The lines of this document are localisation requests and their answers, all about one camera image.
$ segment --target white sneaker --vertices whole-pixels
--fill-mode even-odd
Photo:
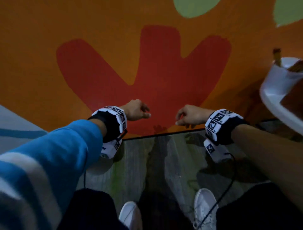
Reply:
[[[212,210],[203,224],[199,227],[204,217],[208,214],[212,206],[216,203],[216,198],[213,193],[207,188],[200,189],[195,196],[194,210],[195,220],[193,222],[194,229],[198,230],[216,230],[216,212],[219,208],[218,205]]]
[[[126,202],[120,212],[119,220],[129,230],[142,230],[141,212],[135,202]]]

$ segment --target person's left arm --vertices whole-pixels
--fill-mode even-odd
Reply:
[[[149,110],[140,100],[122,108],[130,120]],[[57,228],[106,133],[100,120],[78,120],[0,155],[0,228]]]

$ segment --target gray floor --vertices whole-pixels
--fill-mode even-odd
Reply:
[[[124,141],[114,160],[102,158],[88,169],[86,187],[109,193],[118,213],[125,202],[138,202],[143,191],[156,192],[178,202],[192,221],[195,193],[208,188],[218,199],[234,173],[232,160],[219,164],[211,160],[204,136],[205,131],[198,131]],[[267,180],[237,146],[228,149],[237,159],[239,176],[219,206]],[[83,176],[77,188],[83,188]]]

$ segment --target forearm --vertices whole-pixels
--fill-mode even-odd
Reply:
[[[103,125],[79,120],[1,155],[0,208],[12,213],[8,218],[18,216],[23,226],[56,228],[80,175],[101,153]],[[1,224],[8,221],[1,216]]]
[[[231,137],[244,153],[303,211],[303,144],[239,125]]]

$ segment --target wrist-mounted device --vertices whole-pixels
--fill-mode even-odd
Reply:
[[[122,143],[122,138],[127,133],[127,118],[124,110],[117,106],[105,106],[96,110],[90,119],[101,120],[107,129],[103,137],[101,157],[113,158]]]
[[[232,144],[231,132],[241,124],[248,124],[242,116],[226,109],[213,112],[205,124],[204,146],[215,162],[230,158],[224,145]]]

